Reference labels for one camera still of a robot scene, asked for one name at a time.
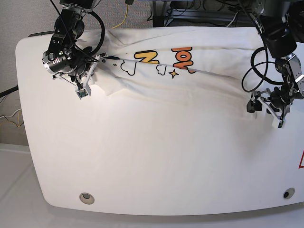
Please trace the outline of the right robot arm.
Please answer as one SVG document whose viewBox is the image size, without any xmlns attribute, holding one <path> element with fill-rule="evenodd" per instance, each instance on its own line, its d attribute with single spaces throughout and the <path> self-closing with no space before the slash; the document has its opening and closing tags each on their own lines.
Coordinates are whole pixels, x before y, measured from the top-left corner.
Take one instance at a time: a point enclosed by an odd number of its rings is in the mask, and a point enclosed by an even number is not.
<svg viewBox="0 0 304 228">
<path fill-rule="evenodd" d="M 106 53 L 97 53 L 104 42 L 105 26 L 93 11 L 95 0 L 61 0 L 61 11 L 53 1 L 51 3 L 58 13 L 58 18 L 48 50 L 43 53 L 42 62 L 54 79 L 70 77 L 68 82 L 76 86 L 76 93 L 82 98 L 91 94 L 90 78 L 99 60 L 107 57 Z M 84 32 L 83 17 L 87 14 L 97 19 L 101 27 L 100 40 L 95 48 L 81 48 L 76 44 Z"/>
</svg>

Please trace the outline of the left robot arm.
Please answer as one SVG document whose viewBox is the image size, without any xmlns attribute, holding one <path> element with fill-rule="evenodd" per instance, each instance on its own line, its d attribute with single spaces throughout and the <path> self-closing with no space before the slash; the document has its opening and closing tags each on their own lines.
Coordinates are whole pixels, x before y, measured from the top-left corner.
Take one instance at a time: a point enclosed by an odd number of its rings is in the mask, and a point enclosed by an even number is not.
<svg viewBox="0 0 304 228">
<path fill-rule="evenodd" d="M 281 128 L 285 116 L 295 99 L 304 97 L 304 73 L 294 51 L 296 41 L 304 35 L 304 2 L 302 0 L 254 0 L 248 17 L 254 23 L 263 46 L 251 56 L 250 70 L 268 82 L 273 90 L 249 90 L 251 98 L 247 112 L 260 112 L 263 108 L 274 118 L 274 125 Z"/>
</svg>

